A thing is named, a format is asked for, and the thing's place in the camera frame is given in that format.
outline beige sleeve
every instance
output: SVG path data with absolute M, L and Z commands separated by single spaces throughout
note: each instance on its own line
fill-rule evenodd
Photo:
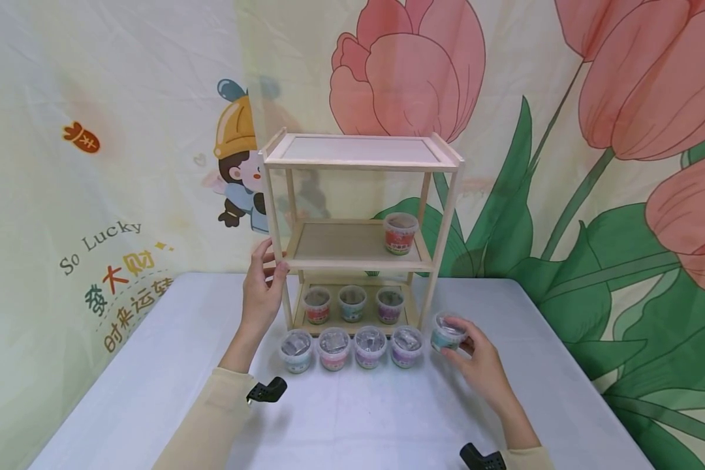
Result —
M 235 436 L 248 420 L 245 396 L 257 382 L 216 368 L 153 470 L 225 470 Z
M 502 450 L 507 470 L 554 470 L 554 463 L 546 447 L 535 449 Z

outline right hand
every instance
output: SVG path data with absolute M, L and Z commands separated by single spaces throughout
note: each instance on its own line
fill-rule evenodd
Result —
M 470 357 L 443 347 L 441 353 L 457 367 L 468 385 L 485 399 L 495 411 L 516 401 L 498 351 L 485 333 L 471 321 L 447 317 L 445 321 L 467 331 L 467 338 L 460 345 Z

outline flower stem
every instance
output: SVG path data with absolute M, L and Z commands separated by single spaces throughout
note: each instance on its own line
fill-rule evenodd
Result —
M 577 67 L 577 71 L 574 73 L 574 77 L 572 77 L 572 81 L 569 82 L 569 86 L 567 86 L 567 90 L 564 93 L 564 96 L 561 98 L 561 102 L 559 103 L 559 108 L 556 108 L 556 113 L 554 113 L 554 116 L 551 117 L 551 120 L 549 124 L 546 127 L 546 132 L 542 135 L 540 138 L 539 146 L 537 149 L 535 149 L 535 153 L 533 154 L 533 158 L 530 159 L 530 164 L 527 165 L 528 168 L 530 168 L 531 172 L 535 171 L 535 167 L 537 165 L 537 161 L 539 161 L 539 157 L 541 156 L 541 150 L 546 144 L 546 139 L 548 139 L 548 135 L 551 133 L 551 128 L 554 127 L 554 124 L 556 124 L 556 119 L 559 119 L 559 114 L 561 113 L 561 109 L 564 108 L 564 103 L 566 102 L 567 98 L 569 98 L 569 93 L 572 91 L 572 86 L 574 85 L 577 75 L 580 74 L 580 70 L 583 69 L 583 64 L 580 62 L 580 66 Z
M 608 164 L 611 163 L 611 160 L 614 159 L 614 155 L 614 149 L 606 149 L 603 155 L 601 155 L 601 158 L 598 159 L 598 162 L 595 163 L 594 167 L 592 167 L 590 172 L 587 174 L 583 182 L 580 183 L 580 186 L 577 187 L 577 190 L 567 203 L 567 207 L 564 208 L 564 212 L 561 212 L 561 217 L 559 217 L 559 220 L 556 221 L 554 231 L 551 232 L 551 237 L 548 240 L 548 244 L 546 244 L 546 249 L 542 251 L 540 256 L 542 260 L 549 261 L 549 259 L 551 259 L 552 254 L 554 254 L 554 249 L 556 249 L 561 236 L 564 235 L 567 226 L 572 221 L 572 217 L 574 217 L 577 211 L 579 211 L 580 206 L 583 202 L 585 202 L 587 196 L 589 196 L 590 191 L 595 186 L 595 183 L 598 182 L 601 174 L 603 174 Z
M 572 290 L 579 290 L 584 287 L 594 286 L 595 284 L 613 281 L 616 278 L 629 276 L 638 272 L 648 271 L 650 269 L 660 268 L 660 272 L 671 271 L 673 268 L 678 268 L 680 263 L 670 251 L 656 253 L 644 258 L 633 259 L 633 261 L 623 262 L 620 265 L 611 266 L 610 268 L 601 269 L 600 271 L 585 274 L 585 276 L 575 277 L 569 281 L 565 281 L 552 287 L 543 302 L 549 298 L 561 296 Z
M 615 407 L 615 409 L 626 410 L 653 421 L 662 422 L 675 430 L 705 441 L 705 423 L 703 421 L 695 420 L 684 413 L 667 409 L 667 407 L 656 405 L 649 401 L 605 394 L 604 398 L 609 406 Z

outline black clip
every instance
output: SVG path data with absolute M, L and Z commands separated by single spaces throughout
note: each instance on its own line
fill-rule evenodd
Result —
M 468 442 L 462 447 L 460 456 L 470 470 L 507 470 L 501 452 L 494 452 L 484 457 L 472 442 Z
M 282 377 L 274 377 L 269 385 L 257 384 L 254 386 L 245 399 L 275 403 L 282 397 L 285 390 L 287 390 L 287 382 Z

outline yellow hat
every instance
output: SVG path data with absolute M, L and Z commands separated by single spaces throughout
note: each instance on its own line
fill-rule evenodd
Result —
M 219 118 L 216 125 L 214 155 L 223 159 L 235 153 L 257 149 L 257 137 L 253 132 L 253 114 L 248 95 L 236 99 Z

